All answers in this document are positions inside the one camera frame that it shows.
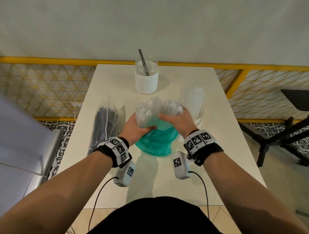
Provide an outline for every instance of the black and white patterned tile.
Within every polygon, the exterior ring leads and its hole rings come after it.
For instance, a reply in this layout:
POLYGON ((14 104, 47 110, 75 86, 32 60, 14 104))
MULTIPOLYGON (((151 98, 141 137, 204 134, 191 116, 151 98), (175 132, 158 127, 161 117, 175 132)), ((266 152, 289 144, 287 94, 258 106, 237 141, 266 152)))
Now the black and white patterned tile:
MULTIPOLYGON (((280 123, 249 123, 252 127, 256 128, 260 132, 264 133, 268 137, 272 137, 275 134, 283 131, 285 126, 280 123)), ((301 130, 291 134, 291 136, 297 135, 301 132, 304 132, 309 129, 309 126, 302 128, 301 130)), ((293 143, 298 150, 303 153, 305 156, 309 157, 309 137, 306 137, 302 140, 296 141, 293 143)))
POLYGON ((63 131, 63 137, 61 139, 57 155, 56 155, 56 161, 57 166, 52 167, 49 175, 47 177, 47 180, 49 180, 51 177, 57 174, 59 165, 61 163, 63 154, 66 150, 66 146, 68 145, 69 139, 71 137, 75 122, 74 121, 40 121, 45 127, 49 128, 50 130, 53 129, 60 129, 63 131))

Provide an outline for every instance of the yellow metal frame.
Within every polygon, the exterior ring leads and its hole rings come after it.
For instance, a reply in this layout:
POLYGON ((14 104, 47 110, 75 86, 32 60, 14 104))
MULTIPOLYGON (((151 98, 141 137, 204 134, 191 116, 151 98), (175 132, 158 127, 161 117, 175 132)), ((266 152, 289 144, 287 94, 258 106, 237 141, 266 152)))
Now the yellow metal frame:
MULTIPOLYGON (((135 61, 122 60, 88 60, 88 59, 58 59, 58 58, 30 58, 30 57, 0 57, 0 63, 15 64, 55 64, 55 65, 90 65, 118 64, 134 65, 135 61)), ((251 70, 274 70, 274 71, 301 71, 309 72, 309 66, 291 65, 263 65, 263 64, 221 64, 221 63, 181 63, 181 62, 158 62, 160 66, 189 66, 189 67, 213 67, 214 69, 235 69, 240 70, 226 90, 226 97, 229 99, 241 82, 251 70)), ((74 121, 74 118, 36 118, 39 121, 74 121)), ((240 122, 253 123, 282 123, 282 119, 238 119, 240 122)))

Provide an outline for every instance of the human hand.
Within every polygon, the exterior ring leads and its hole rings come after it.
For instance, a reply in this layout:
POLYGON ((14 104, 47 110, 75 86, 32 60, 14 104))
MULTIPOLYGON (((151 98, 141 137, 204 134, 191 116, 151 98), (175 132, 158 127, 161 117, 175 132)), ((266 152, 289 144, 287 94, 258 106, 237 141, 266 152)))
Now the human hand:
POLYGON ((160 120, 171 123, 177 130, 177 132, 179 132, 179 134, 182 135, 184 139, 186 139, 191 132, 197 130, 198 128, 194 124, 194 121, 188 109, 183 107, 183 110, 184 112, 181 115, 172 116, 159 114, 158 117, 160 120))
POLYGON ((129 146, 134 145, 139 139, 150 131, 157 129, 157 126, 140 128, 137 126, 135 113, 129 118, 123 127, 122 133, 118 137, 123 137, 129 142, 129 146))

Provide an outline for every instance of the teal plastic bag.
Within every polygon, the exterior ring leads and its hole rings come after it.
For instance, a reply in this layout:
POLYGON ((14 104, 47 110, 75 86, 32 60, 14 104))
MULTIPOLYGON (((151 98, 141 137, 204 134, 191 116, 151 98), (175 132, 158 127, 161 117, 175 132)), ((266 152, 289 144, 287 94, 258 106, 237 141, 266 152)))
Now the teal plastic bag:
POLYGON ((136 142, 143 152, 153 156, 166 156, 171 153, 171 143, 178 136, 174 127, 166 130, 152 130, 136 142))

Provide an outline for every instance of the power outlet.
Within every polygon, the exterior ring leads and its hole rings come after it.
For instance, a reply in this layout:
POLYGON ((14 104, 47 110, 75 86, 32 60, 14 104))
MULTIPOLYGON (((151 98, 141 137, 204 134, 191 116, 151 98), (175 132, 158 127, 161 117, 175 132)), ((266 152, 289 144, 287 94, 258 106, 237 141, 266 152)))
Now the power outlet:
POLYGON ((82 102, 72 102, 72 105, 74 107, 82 107, 83 103, 82 102))

